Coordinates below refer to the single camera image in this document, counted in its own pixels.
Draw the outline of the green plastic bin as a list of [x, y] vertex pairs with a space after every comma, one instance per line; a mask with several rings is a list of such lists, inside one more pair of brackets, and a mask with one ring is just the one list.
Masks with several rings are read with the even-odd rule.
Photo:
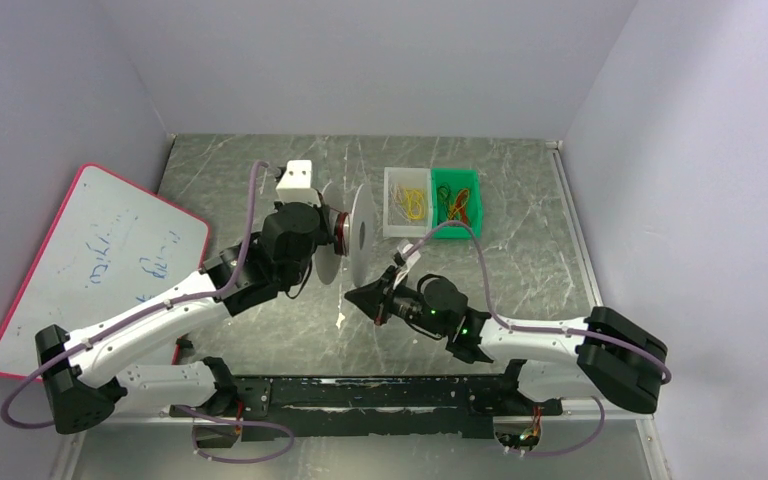
[[479, 176], [475, 170], [435, 168], [431, 170], [432, 226], [446, 221], [466, 224], [479, 238], [484, 210]]

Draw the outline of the grey perforated cable spool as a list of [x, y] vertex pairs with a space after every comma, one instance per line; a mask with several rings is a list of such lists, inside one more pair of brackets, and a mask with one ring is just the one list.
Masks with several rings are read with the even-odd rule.
[[344, 254], [335, 255], [330, 248], [317, 248], [314, 265], [318, 279], [324, 285], [330, 285], [336, 279], [341, 263], [348, 261], [351, 279], [356, 287], [366, 283], [369, 263], [375, 245], [376, 208], [372, 189], [362, 184], [358, 187], [354, 200], [345, 206], [343, 190], [334, 182], [329, 182], [321, 192], [323, 205], [330, 205], [345, 212]]

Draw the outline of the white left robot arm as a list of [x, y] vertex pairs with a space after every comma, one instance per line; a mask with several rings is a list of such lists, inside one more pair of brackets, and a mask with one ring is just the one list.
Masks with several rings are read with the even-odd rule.
[[218, 416], [239, 403], [225, 362], [143, 365], [149, 351], [195, 328], [303, 287], [319, 250], [344, 238], [343, 208], [277, 203], [261, 231], [208, 260], [182, 282], [114, 318], [72, 332], [52, 324], [35, 335], [52, 425], [60, 434], [114, 414], [181, 405]]

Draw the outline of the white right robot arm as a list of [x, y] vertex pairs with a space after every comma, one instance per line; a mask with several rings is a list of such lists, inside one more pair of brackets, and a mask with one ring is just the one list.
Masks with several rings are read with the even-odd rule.
[[657, 409], [668, 349], [612, 308], [560, 321], [494, 318], [443, 276], [428, 274], [411, 288], [393, 271], [344, 298], [377, 326], [397, 317], [445, 341], [464, 363], [519, 363], [516, 389], [533, 402], [598, 397], [637, 414]]

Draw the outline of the clear white plastic bin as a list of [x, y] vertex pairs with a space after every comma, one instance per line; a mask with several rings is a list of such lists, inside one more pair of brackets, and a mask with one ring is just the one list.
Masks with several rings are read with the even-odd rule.
[[431, 170], [386, 167], [384, 172], [383, 235], [419, 238], [432, 228]]

